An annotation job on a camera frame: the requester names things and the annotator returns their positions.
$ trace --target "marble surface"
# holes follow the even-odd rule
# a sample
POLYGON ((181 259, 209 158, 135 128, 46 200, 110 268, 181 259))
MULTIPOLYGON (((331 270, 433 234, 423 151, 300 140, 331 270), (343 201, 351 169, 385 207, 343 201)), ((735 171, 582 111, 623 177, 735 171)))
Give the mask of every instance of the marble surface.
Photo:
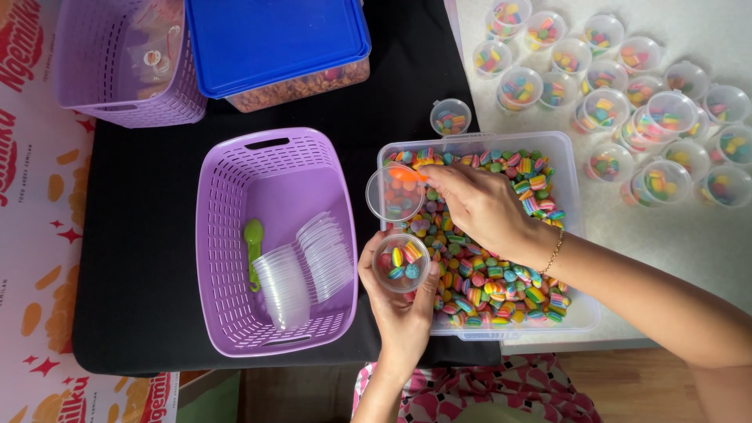
MULTIPOLYGON (((752 93, 749 72, 752 44, 740 36, 752 16, 752 2, 723 0, 712 6, 697 0, 532 0, 532 3, 534 12, 556 11, 573 32, 582 32, 584 22, 592 15, 615 15, 624 24, 627 37, 648 36, 665 48, 663 62, 653 75, 661 76, 671 64, 688 59, 703 67, 713 82, 735 85, 752 93)), ((573 133, 569 129, 571 109, 546 112, 532 108, 513 116, 503 115, 495 107, 499 79, 483 81, 475 76, 471 55, 484 40, 484 17, 493 4, 456 0, 462 57, 481 130, 499 134, 563 131, 572 139, 575 160, 581 168, 589 149, 608 142, 609 135, 573 133)), ((514 62, 539 73, 548 72, 550 53, 529 52, 522 38, 519 34, 510 43, 514 62)), ((752 258, 752 206, 729 211, 703 206, 689 197, 676 206, 648 209, 622 202, 616 184, 591 182, 582 172, 578 180, 588 239, 684 278, 743 309, 752 309, 752 291, 745 289, 752 258)), ((625 301, 639 301, 641 296, 649 294, 627 290, 623 293, 625 301)), ((559 351, 572 346, 554 348, 553 345, 578 342, 582 342, 581 349, 589 349, 593 342, 620 340, 626 342, 620 344, 623 348, 644 345, 642 333, 605 307, 600 308, 601 322, 593 331, 523 336, 504 341, 502 350, 526 345, 524 352, 559 351)))

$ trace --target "gold bracelet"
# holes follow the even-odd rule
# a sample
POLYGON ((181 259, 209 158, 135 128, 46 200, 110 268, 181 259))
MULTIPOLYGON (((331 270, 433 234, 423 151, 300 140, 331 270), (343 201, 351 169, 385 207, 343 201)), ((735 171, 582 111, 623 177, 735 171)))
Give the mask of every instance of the gold bracelet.
POLYGON ((559 248, 561 248, 562 242, 564 242, 564 229, 559 228, 559 241, 556 243, 556 248, 553 249, 551 260, 548 261, 548 264, 546 265, 545 269, 538 271, 539 275, 543 275, 544 273, 548 272, 548 270, 551 268, 551 264, 553 263, 553 260, 556 258, 557 255, 559 255, 559 248))

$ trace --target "purple plastic basket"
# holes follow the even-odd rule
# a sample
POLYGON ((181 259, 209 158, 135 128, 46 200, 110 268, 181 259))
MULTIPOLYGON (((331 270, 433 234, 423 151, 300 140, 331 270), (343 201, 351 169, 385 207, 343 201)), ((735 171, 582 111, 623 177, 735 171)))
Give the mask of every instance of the purple plastic basket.
POLYGON ((126 128, 194 123, 204 117, 188 26, 175 73, 167 89, 138 100, 149 87, 131 70, 126 48, 147 35, 130 29, 130 17, 147 0, 65 0, 57 23, 53 86, 58 104, 126 128))
POLYGON ((248 287, 251 218, 264 226, 262 254, 295 240, 306 222, 331 211, 356 259, 355 226, 347 185, 332 143, 310 128, 275 129, 214 146, 201 167, 196 203, 196 266, 209 339, 228 357, 298 351, 340 337, 353 322, 358 291, 353 280, 311 306, 304 327, 280 332, 262 291, 248 287))

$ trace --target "green plastic spoon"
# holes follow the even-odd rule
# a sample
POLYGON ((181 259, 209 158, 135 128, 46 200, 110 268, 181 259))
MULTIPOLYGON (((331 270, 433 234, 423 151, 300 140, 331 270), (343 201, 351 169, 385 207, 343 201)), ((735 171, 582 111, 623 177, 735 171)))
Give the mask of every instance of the green plastic spoon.
POLYGON ((248 280, 250 290, 256 292, 261 287, 259 276, 253 268, 253 261, 261 257, 261 240, 264 239, 264 227, 258 219, 251 219, 243 229, 243 239, 248 243, 248 280))

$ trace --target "blue lid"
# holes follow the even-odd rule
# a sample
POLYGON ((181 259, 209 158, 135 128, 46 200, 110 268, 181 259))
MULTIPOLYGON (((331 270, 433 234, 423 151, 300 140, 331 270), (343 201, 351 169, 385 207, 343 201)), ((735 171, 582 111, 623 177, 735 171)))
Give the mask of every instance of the blue lid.
POLYGON ((371 51, 360 0, 186 0, 186 14, 199 89, 212 99, 371 51))

